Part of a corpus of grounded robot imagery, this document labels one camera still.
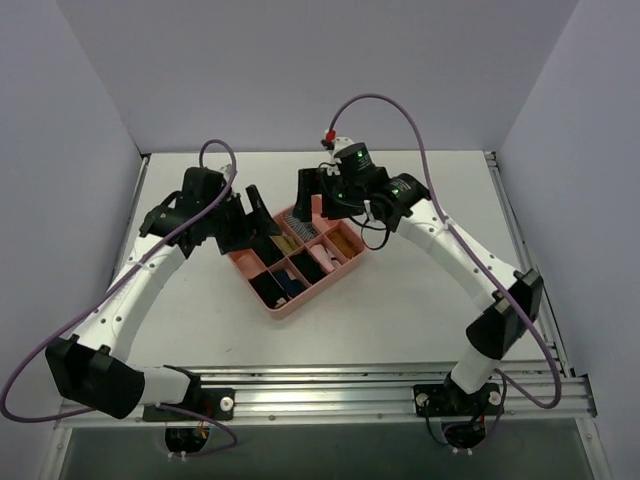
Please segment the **pink compartment organizer box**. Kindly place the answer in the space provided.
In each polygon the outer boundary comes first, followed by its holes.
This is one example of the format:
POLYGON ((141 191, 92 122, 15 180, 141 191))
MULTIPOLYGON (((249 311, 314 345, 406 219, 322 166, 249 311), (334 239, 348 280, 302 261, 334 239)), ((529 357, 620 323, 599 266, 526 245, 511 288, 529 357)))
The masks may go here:
POLYGON ((343 219, 321 215, 322 197, 311 200, 311 233, 294 222, 291 207, 273 219, 282 234, 227 256, 268 315, 281 320, 320 295, 362 263, 366 247, 343 219))

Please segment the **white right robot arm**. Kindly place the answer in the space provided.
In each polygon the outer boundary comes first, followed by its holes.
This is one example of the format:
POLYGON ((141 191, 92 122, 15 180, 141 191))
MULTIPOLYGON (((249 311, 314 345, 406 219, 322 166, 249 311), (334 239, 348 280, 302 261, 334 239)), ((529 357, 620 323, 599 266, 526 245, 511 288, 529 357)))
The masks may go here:
POLYGON ((428 254, 471 297, 480 316, 466 329, 469 346, 449 374, 444 400, 455 412, 469 411, 480 389, 539 314, 543 281, 503 262, 451 219, 437 213, 430 190, 408 173, 390 176, 375 165, 362 142, 329 132, 322 142, 331 159, 298 172, 295 218, 311 219, 311 198, 322 199, 321 215, 343 219, 364 214, 383 223, 428 254))

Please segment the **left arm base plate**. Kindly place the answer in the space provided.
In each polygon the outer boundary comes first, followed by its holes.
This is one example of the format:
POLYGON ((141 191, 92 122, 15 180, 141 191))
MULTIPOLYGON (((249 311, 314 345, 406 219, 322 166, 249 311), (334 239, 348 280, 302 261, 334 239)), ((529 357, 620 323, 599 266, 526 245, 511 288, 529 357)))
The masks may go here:
POLYGON ((145 406, 142 419, 145 422, 195 421, 201 416, 216 421, 229 421, 234 418, 235 390, 232 388, 198 387, 176 408, 188 411, 188 414, 157 406, 145 406))

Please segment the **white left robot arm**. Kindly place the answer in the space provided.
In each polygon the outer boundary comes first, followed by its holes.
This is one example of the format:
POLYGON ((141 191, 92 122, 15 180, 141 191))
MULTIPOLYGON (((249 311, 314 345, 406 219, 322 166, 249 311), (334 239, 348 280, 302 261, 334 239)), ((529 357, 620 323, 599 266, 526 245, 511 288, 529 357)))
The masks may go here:
POLYGON ((182 187, 148 212, 108 298, 68 338, 58 337, 45 357, 61 396, 116 419, 139 405, 163 404, 190 419, 203 402, 200 378, 169 366, 128 362, 133 341, 170 277, 207 239, 221 254, 248 249, 259 237, 279 234, 256 186, 246 189, 246 212, 231 182, 235 169, 190 167, 182 187))

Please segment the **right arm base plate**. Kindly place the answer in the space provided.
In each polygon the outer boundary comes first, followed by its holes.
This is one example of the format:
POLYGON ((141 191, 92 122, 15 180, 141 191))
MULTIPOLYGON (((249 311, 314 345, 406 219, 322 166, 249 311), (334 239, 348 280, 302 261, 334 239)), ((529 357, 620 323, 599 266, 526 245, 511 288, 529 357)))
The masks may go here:
POLYGON ((501 390, 495 383, 487 383, 472 394, 466 394, 454 384, 416 384, 412 393, 416 414, 424 418, 475 418, 503 412, 501 390))

